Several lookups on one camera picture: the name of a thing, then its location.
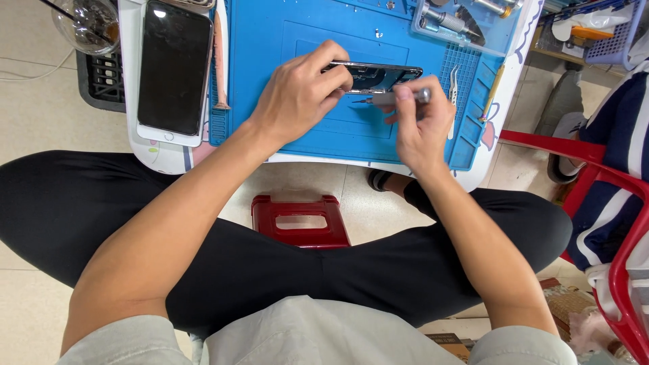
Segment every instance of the tool tray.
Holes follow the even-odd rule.
[[[250,116],[278,65],[333,39],[348,51],[351,61],[421,67],[422,77],[437,75],[447,95],[450,71],[458,65],[458,112],[444,156],[452,170],[471,169],[489,123],[478,118],[504,57],[413,33],[412,8],[417,4],[411,0],[396,0],[392,9],[383,1],[377,6],[376,0],[230,0],[226,4],[232,109],[212,109],[210,144],[219,146]],[[211,73],[209,94],[216,105],[214,66]],[[279,152],[399,164],[398,123],[386,125],[381,110],[352,104],[366,97],[345,94],[320,123]]]

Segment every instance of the navy blue and white striped cloth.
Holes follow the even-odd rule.
[[[649,181],[649,61],[640,63],[606,96],[579,131],[580,140],[606,145],[603,164]],[[610,263],[643,202],[596,181],[575,213],[568,253],[582,271]]]

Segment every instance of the white cable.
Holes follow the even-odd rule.
[[[31,77],[31,76],[18,75],[17,73],[13,73],[13,72],[9,72],[9,71],[0,71],[0,72],[3,72],[3,73],[8,73],[8,74],[10,74],[10,75],[14,75],[14,76],[18,76],[18,77],[23,77],[23,79],[2,79],[2,78],[0,78],[0,81],[33,81],[33,80],[42,79],[43,77],[45,77],[45,76],[49,76],[50,74],[52,74],[52,72],[54,72],[54,71],[60,69],[61,66],[63,66],[63,64],[64,64],[64,63],[67,61],[67,59],[70,57],[70,55],[72,55],[72,52],[74,52],[74,50],[75,50],[74,48],[73,48],[73,49],[70,49],[70,52],[67,54],[67,56],[66,56],[65,58],[63,58],[63,61],[61,61],[61,63],[59,63],[57,67],[55,67],[54,69],[52,69],[52,70],[51,70],[50,72],[48,72],[48,73],[44,73],[43,75],[40,75],[40,76],[33,76],[33,77]]]

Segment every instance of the black phone screen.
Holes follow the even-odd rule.
[[[140,66],[140,123],[195,135],[202,121],[212,21],[159,1],[144,16]]]

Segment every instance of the red plastic chair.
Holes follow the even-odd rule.
[[[312,203],[274,203],[270,195],[257,195],[252,200],[252,228],[279,242],[310,249],[349,247],[347,231],[340,215],[340,203],[332,195],[323,195]],[[325,228],[281,229],[279,216],[322,216]]]
[[[602,158],[606,150],[606,147],[603,145],[513,131],[502,131],[500,133],[500,139],[515,142],[524,147],[541,149],[569,158],[577,158],[586,162],[587,165],[582,169],[578,182],[568,194],[563,204],[563,210],[571,218],[579,209],[584,197],[588,193],[588,189],[590,189],[594,181],[606,181],[614,184],[635,194],[644,201],[640,214],[635,222],[633,222],[631,230],[624,239],[609,269],[611,296],[622,313],[621,319],[618,321],[617,319],[608,318],[604,314],[599,300],[597,300],[596,291],[593,290],[593,293],[600,312],[606,318],[606,322],[611,326],[613,332],[620,338],[620,341],[622,341],[639,364],[649,365],[649,336],[644,330],[642,319],[639,318],[642,314],[636,314],[633,309],[631,298],[629,297],[629,274],[626,271],[626,261],[629,259],[633,248],[644,234],[649,231],[649,205],[647,204],[649,202],[649,184],[626,173],[602,165]],[[572,262],[566,252],[561,257]]]

